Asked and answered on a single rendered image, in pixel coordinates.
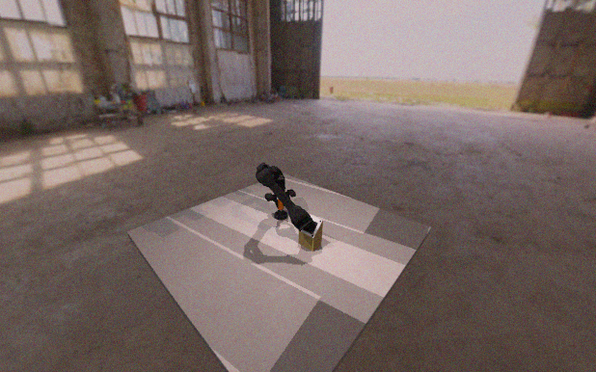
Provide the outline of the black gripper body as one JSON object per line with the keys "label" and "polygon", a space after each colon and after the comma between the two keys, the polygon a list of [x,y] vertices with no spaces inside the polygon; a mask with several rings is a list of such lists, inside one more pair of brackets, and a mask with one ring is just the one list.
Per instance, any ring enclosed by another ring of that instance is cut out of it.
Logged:
{"label": "black gripper body", "polygon": [[[280,186],[283,190],[285,189],[285,186]],[[296,197],[296,193],[291,189],[291,190],[287,190],[285,192],[288,196],[290,195],[291,197]],[[265,198],[267,201],[271,201],[271,200],[275,200],[277,199],[276,195],[272,195],[271,193],[265,194]]]}

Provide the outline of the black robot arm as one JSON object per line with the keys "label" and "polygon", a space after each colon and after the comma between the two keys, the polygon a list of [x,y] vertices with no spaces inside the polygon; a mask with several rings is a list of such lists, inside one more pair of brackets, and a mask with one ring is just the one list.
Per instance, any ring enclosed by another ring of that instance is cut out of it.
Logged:
{"label": "black robot arm", "polygon": [[264,162],[257,167],[256,178],[263,186],[269,187],[276,197],[288,210],[291,223],[299,230],[313,234],[317,222],[314,222],[310,214],[299,205],[295,205],[280,186],[284,186],[284,176],[281,170],[275,166],[269,167]]}

